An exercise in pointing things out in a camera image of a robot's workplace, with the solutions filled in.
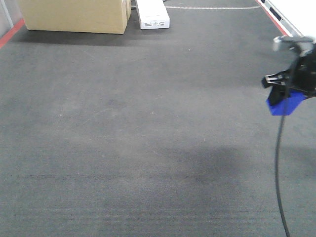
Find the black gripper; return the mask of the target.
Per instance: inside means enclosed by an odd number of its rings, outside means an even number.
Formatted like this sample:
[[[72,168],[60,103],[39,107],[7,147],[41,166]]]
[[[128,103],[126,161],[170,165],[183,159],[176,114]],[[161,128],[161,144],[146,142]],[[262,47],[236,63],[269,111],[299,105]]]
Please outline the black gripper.
[[[278,36],[273,39],[273,51],[289,50],[296,58],[289,68],[262,79],[264,88],[271,87],[268,102],[278,104],[289,97],[289,91],[303,93],[306,98],[316,96],[316,40],[311,37]]]

